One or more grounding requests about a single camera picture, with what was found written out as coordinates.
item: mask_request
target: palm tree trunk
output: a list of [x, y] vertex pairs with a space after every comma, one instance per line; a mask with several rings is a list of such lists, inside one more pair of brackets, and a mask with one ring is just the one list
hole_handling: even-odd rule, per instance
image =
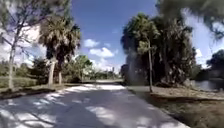
[[59, 85], [61, 85], [62, 84], [62, 75], [61, 75], [61, 71], [59, 71], [59, 73], [58, 73], [58, 79], [59, 79]]
[[48, 76], [48, 86], [49, 86], [49, 88], [53, 85], [55, 63], [56, 63], [55, 59], [53, 58], [51, 60], [51, 66], [50, 66], [50, 71], [49, 71], [49, 76]]

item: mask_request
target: water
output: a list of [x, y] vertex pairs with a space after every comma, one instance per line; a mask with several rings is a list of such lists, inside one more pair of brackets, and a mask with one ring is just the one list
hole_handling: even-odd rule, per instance
[[223, 91], [224, 80], [196, 81], [196, 86], [204, 91]]

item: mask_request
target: shrub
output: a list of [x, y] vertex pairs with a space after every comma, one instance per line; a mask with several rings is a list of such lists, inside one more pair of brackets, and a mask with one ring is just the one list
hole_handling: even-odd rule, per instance
[[64, 79], [64, 82], [65, 83], [80, 83], [81, 79], [79, 77], [77, 77], [77, 76], [67, 76]]
[[[8, 77], [0, 77], [0, 88], [8, 87]], [[37, 81], [35, 79], [30, 78], [14, 78], [13, 83], [15, 87], [31, 87], [37, 85]]]

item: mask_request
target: white cloud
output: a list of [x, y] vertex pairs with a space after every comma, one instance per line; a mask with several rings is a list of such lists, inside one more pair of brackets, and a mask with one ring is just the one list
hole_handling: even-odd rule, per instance
[[108, 48], [111, 47], [111, 45], [110, 45], [109, 43], [105, 43], [104, 45], [105, 45], [106, 47], [108, 47]]
[[[33, 50], [32, 52], [34, 53], [35, 52], [38, 53], [38, 51], [40, 51], [40, 53], [44, 53], [44, 54], [38, 53], [38, 55], [43, 56], [46, 53], [46, 48], [37, 44], [39, 39], [39, 29], [40, 29], [39, 26], [34, 26], [32, 28], [30, 27], [23, 28], [20, 36], [23, 36], [29, 42], [26, 42], [24, 40], [19, 40], [17, 44], [23, 47], [25, 51]], [[10, 34], [4, 33], [3, 37], [9, 42], [13, 42], [13, 38], [12, 38], [13, 33], [10, 33]], [[35, 47], [33, 47], [34, 44], [37, 44], [39, 48], [35, 49]], [[1, 44], [0, 45], [0, 60], [8, 61], [10, 50], [11, 50], [11, 46], [8, 43], [5, 42], [4, 44]], [[31, 66], [33, 59], [34, 59], [33, 55], [27, 56], [22, 52], [22, 49], [20, 47], [16, 48], [16, 55], [15, 55], [14, 61], [18, 65], [20, 65], [21, 63], [27, 63], [29, 66]]]
[[87, 48], [93, 48], [93, 47], [96, 47], [99, 44], [100, 44], [99, 42], [96, 42], [92, 39], [87, 39], [87, 40], [84, 41], [84, 46], [87, 47]]
[[99, 61], [96, 61], [96, 60], [90, 60], [90, 61], [93, 63], [93, 67], [96, 70], [112, 71], [114, 68], [114, 72], [116, 74], [118, 74], [120, 71], [120, 65], [112, 65], [104, 58], [101, 58]]
[[90, 60], [92, 63], [93, 63], [93, 67], [96, 69], [96, 70], [103, 70], [103, 71], [106, 71], [106, 70], [112, 70], [113, 66], [110, 65], [108, 63], [107, 60], [105, 60], [104, 58], [101, 58], [99, 61], [96, 61], [96, 60]]
[[196, 58], [202, 57], [202, 53], [200, 49], [196, 49]]
[[109, 58], [113, 57], [114, 53], [112, 53], [109, 49], [103, 47], [102, 49], [90, 49], [90, 54], [96, 55], [101, 58]]

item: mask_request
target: paved road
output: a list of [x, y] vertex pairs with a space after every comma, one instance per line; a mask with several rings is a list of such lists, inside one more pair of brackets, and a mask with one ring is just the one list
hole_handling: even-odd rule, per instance
[[0, 102], [0, 128], [189, 128], [120, 85], [71, 87]]

